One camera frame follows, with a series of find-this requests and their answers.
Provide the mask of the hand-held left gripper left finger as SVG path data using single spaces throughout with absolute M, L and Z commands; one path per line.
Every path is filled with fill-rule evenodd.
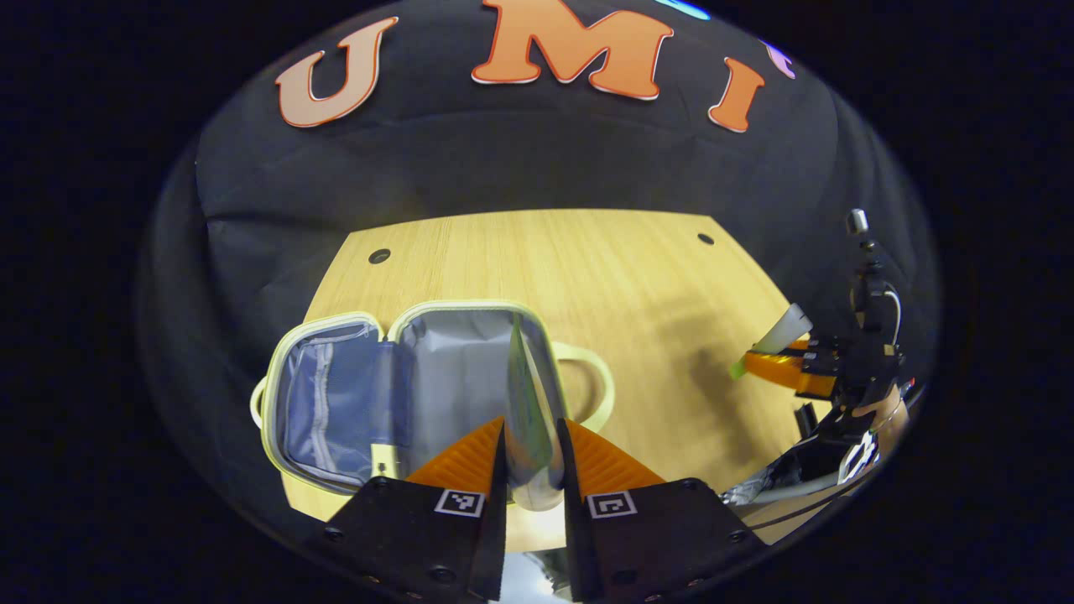
M 505 420 L 458 440 L 410 477 L 377 476 L 306 540 L 310 557 L 394 603 L 500 596 Z

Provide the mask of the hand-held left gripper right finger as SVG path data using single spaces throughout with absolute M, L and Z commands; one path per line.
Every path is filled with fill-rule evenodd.
M 557 421 L 569 587 L 581 603 L 682 603 L 767 546 L 695 477 L 664 481 L 609 440 Z

